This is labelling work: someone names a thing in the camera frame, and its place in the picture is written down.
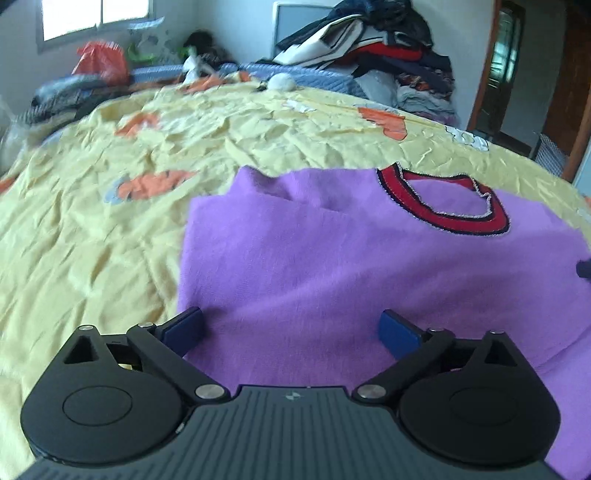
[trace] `doorway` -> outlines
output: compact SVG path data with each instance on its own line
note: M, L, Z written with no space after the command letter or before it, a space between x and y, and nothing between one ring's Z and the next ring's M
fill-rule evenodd
M525 9L504 0L498 16L497 35L476 129L494 139L501 132L511 99L525 26Z

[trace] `gray cloth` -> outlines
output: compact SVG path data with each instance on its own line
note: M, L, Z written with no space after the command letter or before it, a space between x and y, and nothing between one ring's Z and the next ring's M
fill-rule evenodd
M370 70L356 81L371 101L394 108L398 106L398 83L389 73Z
M421 92L408 86L398 88L397 101L401 109L411 113L456 113L453 105L447 100L436 98L429 92Z

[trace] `white cloth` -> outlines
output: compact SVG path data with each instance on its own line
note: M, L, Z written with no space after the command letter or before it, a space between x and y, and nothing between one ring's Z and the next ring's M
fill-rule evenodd
M302 45L292 45L282 51L274 61L307 67L341 58L363 33L363 21L359 17L360 14L349 15L331 22Z

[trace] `dark jacket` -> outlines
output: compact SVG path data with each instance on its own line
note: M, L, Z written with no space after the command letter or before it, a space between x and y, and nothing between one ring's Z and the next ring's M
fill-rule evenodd
M410 0L344 0L322 20L281 40L277 48L287 50L292 45L302 44L331 22L353 14L363 15L363 21L377 30L391 33L391 44L417 48L433 46L429 25L412 9Z

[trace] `window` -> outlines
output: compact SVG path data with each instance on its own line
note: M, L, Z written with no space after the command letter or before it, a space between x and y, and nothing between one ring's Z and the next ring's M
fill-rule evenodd
M39 0L39 40L45 43L72 32L98 30L115 22L148 18L151 0Z

